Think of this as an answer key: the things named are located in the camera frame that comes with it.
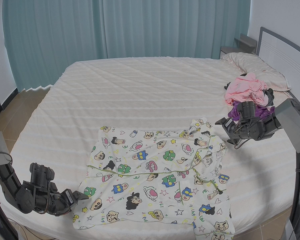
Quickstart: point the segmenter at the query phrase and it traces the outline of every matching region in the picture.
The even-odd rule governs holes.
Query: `baseboard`
[[[16,95],[18,94],[18,89],[16,88],[12,94],[9,95],[9,97],[3,102],[2,106],[2,110],[5,110],[6,107],[9,105],[9,103],[13,100],[14,97],[16,97]]]

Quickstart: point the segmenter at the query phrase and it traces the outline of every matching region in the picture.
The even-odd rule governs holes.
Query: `white pillow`
[[[283,74],[270,67],[255,54],[231,52],[223,55],[221,59],[238,66],[244,73],[255,73],[257,79],[263,80],[268,88],[274,91],[291,89]]]

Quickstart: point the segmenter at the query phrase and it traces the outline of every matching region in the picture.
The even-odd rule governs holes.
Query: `fitted sheet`
[[[133,130],[186,129],[192,118],[210,122],[232,109],[224,101],[224,85],[242,72],[225,60],[202,58],[115,58],[76,62],[69,66],[33,112],[11,155],[20,181],[30,180],[29,165],[51,167],[59,191],[78,190],[87,159],[101,126]],[[275,105],[287,95],[274,93]],[[224,141],[221,126],[214,130]],[[292,204],[295,151],[284,130],[271,139],[249,141],[239,150],[228,145],[222,173],[231,214],[239,234]],[[22,214],[8,204],[7,217],[51,237],[63,239],[194,239],[190,225],[120,221],[75,230],[73,214],[61,217]]]

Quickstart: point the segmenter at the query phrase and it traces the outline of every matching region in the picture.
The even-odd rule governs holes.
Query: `teal curtain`
[[[18,90],[54,84],[76,61],[219,58],[247,34],[250,0],[3,0]]]

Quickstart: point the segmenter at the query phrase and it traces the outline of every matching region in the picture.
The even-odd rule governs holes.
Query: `white bed sheet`
[[[58,189],[77,190],[86,174],[91,147],[101,126],[137,130],[186,129],[192,118],[212,123],[231,110],[224,85],[242,72],[225,60],[201,58],[116,58],[76,62],[51,87],[21,132],[11,155],[20,179],[30,180],[37,162],[55,171]],[[275,92],[275,105],[285,93]],[[217,135],[227,140],[221,126]],[[295,151],[283,130],[271,139],[249,141],[239,150],[228,145],[223,174],[231,198],[236,234],[292,204]],[[54,217],[22,214],[6,202],[5,214],[40,233],[74,239],[194,239],[192,226],[121,221],[75,230],[72,213]]]

